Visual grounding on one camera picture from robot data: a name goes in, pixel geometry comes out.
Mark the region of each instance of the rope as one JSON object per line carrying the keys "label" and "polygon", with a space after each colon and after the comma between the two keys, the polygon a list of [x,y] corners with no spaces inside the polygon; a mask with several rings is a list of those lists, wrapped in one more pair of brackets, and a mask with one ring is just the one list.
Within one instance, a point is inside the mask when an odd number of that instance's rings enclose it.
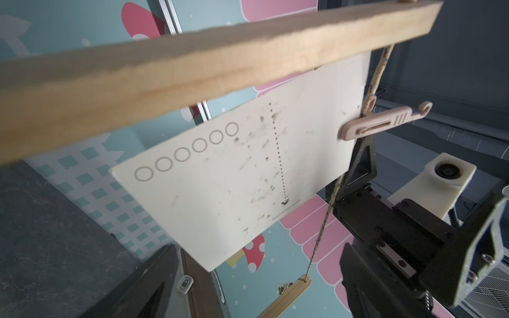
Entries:
{"label": "rope", "polygon": [[[394,48],[394,44],[384,47],[382,56],[378,61],[377,68],[373,77],[371,78],[370,87],[367,90],[366,97],[362,102],[362,110],[360,113],[361,117],[365,117],[368,112],[371,111],[373,99],[375,98],[375,93],[378,89],[378,85],[380,84],[380,78],[382,78],[383,71],[387,66],[387,61],[389,60],[389,56],[392,53],[392,49]],[[327,207],[327,213],[325,213],[325,219],[323,220],[322,227],[320,228],[320,232],[318,232],[317,242],[315,244],[315,248],[313,249],[313,254],[309,259],[309,265],[307,266],[306,277],[304,279],[305,282],[309,279],[309,272],[311,271],[311,265],[313,264],[313,260],[315,259],[315,254],[318,250],[318,246],[320,245],[320,241],[322,240],[322,234],[325,230],[325,225],[327,224],[327,219],[329,218],[330,211],[332,210],[332,205],[336,202],[337,193],[340,191],[341,182],[343,181],[343,176],[341,175],[334,185],[334,190],[332,191],[332,195],[330,196],[329,206]]]}

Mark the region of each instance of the screw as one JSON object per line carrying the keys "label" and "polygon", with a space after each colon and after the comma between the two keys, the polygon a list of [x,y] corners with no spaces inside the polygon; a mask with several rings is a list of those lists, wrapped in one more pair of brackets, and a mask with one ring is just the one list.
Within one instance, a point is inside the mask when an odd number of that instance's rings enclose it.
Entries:
{"label": "screw", "polygon": [[490,265],[495,264],[495,259],[489,254],[481,254],[480,257]]}
{"label": "screw", "polygon": [[477,280],[477,274],[476,272],[470,270],[468,272],[468,275],[467,275],[467,283],[470,283],[472,284],[473,282],[475,282]]}

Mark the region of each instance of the wooden stick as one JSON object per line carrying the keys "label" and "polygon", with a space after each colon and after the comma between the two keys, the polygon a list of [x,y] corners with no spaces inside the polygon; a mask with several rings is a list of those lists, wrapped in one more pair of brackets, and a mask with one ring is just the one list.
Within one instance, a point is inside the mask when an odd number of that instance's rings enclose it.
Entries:
{"label": "wooden stick", "polygon": [[277,318],[279,317],[283,311],[285,311],[288,307],[290,307],[293,302],[302,295],[306,289],[311,286],[311,279],[308,278],[307,282],[304,281],[306,275],[302,275],[293,285],[288,287],[288,289],[276,300],[270,304],[267,309],[265,309],[258,318]]}
{"label": "wooden stick", "polygon": [[351,6],[0,64],[0,163],[422,36],[441,6]]}

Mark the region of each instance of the red mushroom illustration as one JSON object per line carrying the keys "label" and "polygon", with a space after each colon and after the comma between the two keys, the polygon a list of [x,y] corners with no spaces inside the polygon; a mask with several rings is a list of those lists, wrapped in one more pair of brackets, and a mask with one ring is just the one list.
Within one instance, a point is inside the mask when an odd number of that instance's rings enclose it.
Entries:
{"label": "red mushroom illustration", "polygon": [[235,268],[238,260],[244,255],[246,255],[247,267],[250,272],[254,273],[260,268],[265,255],[265,238],[262,234],[255,237],[232,257],[228,258],[226,263]]}

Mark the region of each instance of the white plastic mount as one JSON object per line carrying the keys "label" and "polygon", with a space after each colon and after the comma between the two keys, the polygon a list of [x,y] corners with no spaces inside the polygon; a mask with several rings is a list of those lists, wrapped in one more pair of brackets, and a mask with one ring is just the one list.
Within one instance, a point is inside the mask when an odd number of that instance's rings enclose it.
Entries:
{"label": "white plastic mount", "polygon": [[[459,168],[459,176],[456,179],[447,179],[438,175],[436,170],[444,164],[452,164]],[[442,167],[446,167],[446,174],[453,172],[450,168],[447,169],[447,166]],[[477,167],[471,163],[442,153],[425,165],[423,172],[396,191],[388,200],[394,205],[404,199],[413,200],[443,219],[472,179],[476,169]]]}

